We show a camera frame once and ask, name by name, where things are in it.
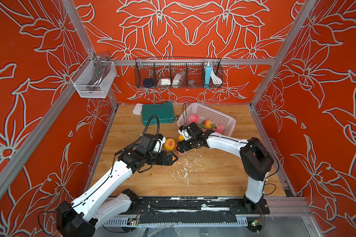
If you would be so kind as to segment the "clear plastic bag packet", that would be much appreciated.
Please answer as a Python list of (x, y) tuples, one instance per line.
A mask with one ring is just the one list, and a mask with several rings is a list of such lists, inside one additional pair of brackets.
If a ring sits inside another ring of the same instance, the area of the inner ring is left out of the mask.
[(172, 88), (180, 88), (185, 80), (185, 75), (184, 72), (177, 73), (172, 81)]

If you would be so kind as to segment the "yellow peach back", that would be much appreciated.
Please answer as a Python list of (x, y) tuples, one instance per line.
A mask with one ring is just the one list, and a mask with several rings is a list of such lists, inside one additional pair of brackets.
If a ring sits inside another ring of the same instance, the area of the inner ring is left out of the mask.
[(185, 140), (185, 138), (182, 135), (179, 135), (178, 141), (181, 142), (181, 141), (184, 141), (184, 140)]

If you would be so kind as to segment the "green plastic tool case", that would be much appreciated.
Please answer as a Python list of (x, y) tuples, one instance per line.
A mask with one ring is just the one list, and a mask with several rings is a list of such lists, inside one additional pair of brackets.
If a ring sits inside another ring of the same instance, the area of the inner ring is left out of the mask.
[(141, 115), (143, 125), (147, 125), (147, 122), (152, 115), (156, 115), (159, 118), (160, 123), (173, 123), (175, 121), (172, 102), (144, 104), (142, 106)]

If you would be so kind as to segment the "pink peach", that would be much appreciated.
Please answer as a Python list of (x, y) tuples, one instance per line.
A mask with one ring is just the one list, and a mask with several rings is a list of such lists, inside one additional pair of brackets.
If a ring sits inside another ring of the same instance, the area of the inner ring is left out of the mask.
[(189, 116), (189, 118), (188, 118), (188, 122), (189, 123), (199, 123), (199, 120), (200, 120), (200, 118), (199, 118), (199, 116), (197, 115), (197, 114), (191, 114), (190, 116)]
[(221, 124), (217, 124), (216, 125), (216, 128), (215, 128), (215, 132), (219, 133), (219, 134), (222, 134), (223, 133), (223, 126)]
[(177, 151), (177, 150), (175, 150), (175, 153), (178, 155), (178, 156), (183, 156), (183, 155), (185, 155), (186, 154), (186, 152), (180, 152), (180, 151)]

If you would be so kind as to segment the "yellow peach red spot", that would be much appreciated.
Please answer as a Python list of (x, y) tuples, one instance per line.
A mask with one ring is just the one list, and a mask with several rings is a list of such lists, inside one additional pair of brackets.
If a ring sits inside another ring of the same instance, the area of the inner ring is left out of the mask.
[(173, 151), (176, 148), (176, 141), (173, 138), (167, 138), (164, 143), (164, 149), (166, 151)]

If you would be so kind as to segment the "light blue box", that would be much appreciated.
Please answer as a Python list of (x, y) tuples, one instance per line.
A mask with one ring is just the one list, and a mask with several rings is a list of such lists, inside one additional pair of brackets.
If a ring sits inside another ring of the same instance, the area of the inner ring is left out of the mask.
[(211, 79), (211, 72), (212, 72), (212, 64), (210, 62), (207, 62), (204, 64), (205, 66), (205, 83), (204, 83), (204, 88), (208, 88), (210, 85), (210, 79)]

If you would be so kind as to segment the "dark round container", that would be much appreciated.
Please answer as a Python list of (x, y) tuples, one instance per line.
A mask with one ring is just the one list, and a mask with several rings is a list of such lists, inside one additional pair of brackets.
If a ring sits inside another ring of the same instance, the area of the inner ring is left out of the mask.
[(143, 86), (145, 88), (153, 88), (154, 87), (154, 79), (152, 79), (152, 78), (144, 79)]

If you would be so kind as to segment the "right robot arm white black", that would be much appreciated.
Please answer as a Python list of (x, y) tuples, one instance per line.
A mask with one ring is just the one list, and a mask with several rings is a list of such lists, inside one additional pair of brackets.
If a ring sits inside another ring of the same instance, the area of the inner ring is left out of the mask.
[(252, 203), (259, 203), (264, 196), (266, 179), (274, 164), (274, 156), (258, 138), (236, 139), (219, 134), (213, 130), (203, 130), (196, 123), (182, 125), (179, 134), (184, 140), (177, 146), (177, 152), (184, 154), (192, 149), (218, 149), (235, 155), (242, 160), (248, 175), (248, 185), (244, 197)]

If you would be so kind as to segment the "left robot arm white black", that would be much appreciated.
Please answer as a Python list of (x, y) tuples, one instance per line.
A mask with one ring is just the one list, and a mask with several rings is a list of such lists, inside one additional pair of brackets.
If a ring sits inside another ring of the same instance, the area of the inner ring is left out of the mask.
[(112, 167), (91, 188), (57, 207), (56, 227), (62, 236), (91, 237), (113, 217), (137, 207), (138, 195), (130, 189), (111, 201), (107, 198), (135, 172), (142, 172), (143, 166), (173, 165), (178, 156), (172, 151), (163, 151), (164, 143), (162, 134), (145, 134), (118, 151)]

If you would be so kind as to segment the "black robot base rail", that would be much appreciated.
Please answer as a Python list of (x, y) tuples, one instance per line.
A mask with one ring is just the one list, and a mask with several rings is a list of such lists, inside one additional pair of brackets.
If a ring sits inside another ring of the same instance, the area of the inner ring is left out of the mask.
[(265, 199), (255, 204), (243, 197), (141, 197), (119, 217), (135, 217), (141, 224), (236, 224), (238, 217), (251, 222), (270, 213)]

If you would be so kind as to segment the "white mesh wall basket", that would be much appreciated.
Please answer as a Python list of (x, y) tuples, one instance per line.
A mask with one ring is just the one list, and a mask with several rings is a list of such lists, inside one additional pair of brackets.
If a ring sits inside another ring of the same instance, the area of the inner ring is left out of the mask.
[(116, 66), (106, 53), (86, 61), (71, 82), (82, 98), (105, 98), (117, 75)]

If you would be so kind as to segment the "orange red peach front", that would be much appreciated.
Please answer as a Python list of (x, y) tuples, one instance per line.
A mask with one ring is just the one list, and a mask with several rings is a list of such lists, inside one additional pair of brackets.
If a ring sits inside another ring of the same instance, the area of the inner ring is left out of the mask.
[(205, 129), (209, 129), (211, 130), (213, 128), (213, 124), (210, 120), (206, 119), (203, 123), (202, 123), (203, 127)]

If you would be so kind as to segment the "metal tongs in basket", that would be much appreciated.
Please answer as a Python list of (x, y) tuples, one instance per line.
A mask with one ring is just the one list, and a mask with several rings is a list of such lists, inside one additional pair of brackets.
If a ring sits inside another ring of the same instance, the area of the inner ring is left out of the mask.
[(95, 73), (93, 78), (88, 83), (87, 89), (89, 91), (94, 91), (97, 86), (101, 84), (103, 79), (107, 76), (110, 71), (111, 66), (103, 62), (110, 59), (109, 52), (101, 52), (96, 56)]

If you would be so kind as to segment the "white packet in basket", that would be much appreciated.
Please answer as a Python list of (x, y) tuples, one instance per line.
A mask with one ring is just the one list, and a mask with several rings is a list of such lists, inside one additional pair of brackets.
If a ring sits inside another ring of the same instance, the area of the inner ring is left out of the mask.
[(171, 85), (170, 78), (162, 78), (162, 79), (159, 79), (159, 81), (158, 81), (159, 87), (169, 87), (170, 85)]

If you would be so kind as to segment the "small white box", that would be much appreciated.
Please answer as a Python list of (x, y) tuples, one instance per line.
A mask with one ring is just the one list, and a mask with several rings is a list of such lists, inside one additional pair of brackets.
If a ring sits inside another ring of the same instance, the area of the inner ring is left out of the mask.
[(142, 108), (143, 104), (137, 103), (135, 107), (133, 108), (133, 114), (134, 115), (141, 115), (142, 114)]

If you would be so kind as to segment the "white plastic perforated basket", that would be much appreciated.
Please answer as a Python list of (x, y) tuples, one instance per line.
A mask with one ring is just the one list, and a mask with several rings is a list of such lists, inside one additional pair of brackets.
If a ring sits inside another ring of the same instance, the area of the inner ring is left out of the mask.
[(231, 116), (221, 113), (215, 109), (211, 109), (202, 104), (192, 103), (185, 108), (181, 116), (178, 118), (177, 121), (178, 127), (182, 125), (189, 125), (188, 118), (191, 114), (197, 114), (199, 116), (200, 120), (199, 123), (197, 123), (197, 125), (202, 129), (205, 129), (202, 123), (206, 119), (212, 122), (213, 124), (212, 130), (215, 130), (217, 124), (221, 124), (224, 128), (222, 135), (225, 136), (231, 136), (236, 125), (236, 120)]

